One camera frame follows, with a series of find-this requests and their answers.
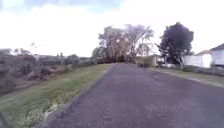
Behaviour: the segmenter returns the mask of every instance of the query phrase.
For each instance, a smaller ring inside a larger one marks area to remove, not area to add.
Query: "grass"
[[[51,111],[87,90],[113,64],[77,69],[57,79],[0,97],[0,112],[15,128],[31,128]]]
[[[200,74],[200,73],[194,73],[194,72],[184,72],[184,71],[178,71],[173,69],[163,69],[163,68],[150,68],[150,69],[167,73],[170,75],[179,76],[186,79],[202,82],[202,83],[224,87],[224,77],[221,77],[221,76],[206,75],[206,74]]]

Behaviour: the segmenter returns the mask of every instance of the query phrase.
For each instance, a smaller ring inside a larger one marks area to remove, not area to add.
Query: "large tree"
[[[148,53],[150,50],[148,40],[152,36],[152,29],[142,25],[126,25],[124,29],[106,27],[104,33],[99,34],[101,50],[96,48],[93,57],[101,56],[99,58],[103,58],[105,62],[134,61],[137,54]]]
[[[194,32],[177,22],[166,27],[159,50],[167,62],[182,66],[182,56],[190,54]]]
[[[141,54],[143,49],[149,49],[146,41],[148,41],[152,36],[153,30],[150,26],[126,25],[126,38],[129,46],[129,54],[132,59],[134,59],[138,53]]]

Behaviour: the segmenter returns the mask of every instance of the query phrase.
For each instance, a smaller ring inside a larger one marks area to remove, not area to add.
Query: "paved path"
[[[224,128],[224,89],[117,64],[46,128]]]

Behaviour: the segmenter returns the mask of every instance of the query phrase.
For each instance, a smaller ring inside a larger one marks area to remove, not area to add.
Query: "overcast sky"
[[[0,48],[91,56],[106,26],[150,25],[159,43],[165,27],[177,21],[194,31],[196,53],[224,43],[222,0],[0,1]]]

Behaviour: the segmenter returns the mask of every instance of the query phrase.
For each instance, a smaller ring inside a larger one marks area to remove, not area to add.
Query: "white house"
[[[224,66],[224,43],[211,49],[212,64],[215,66]]]
[[[183,63],[185,65],[210,68],[211,62],[212,62],[212,56],[209,50],[202,51],[192,56],[183,57]]]

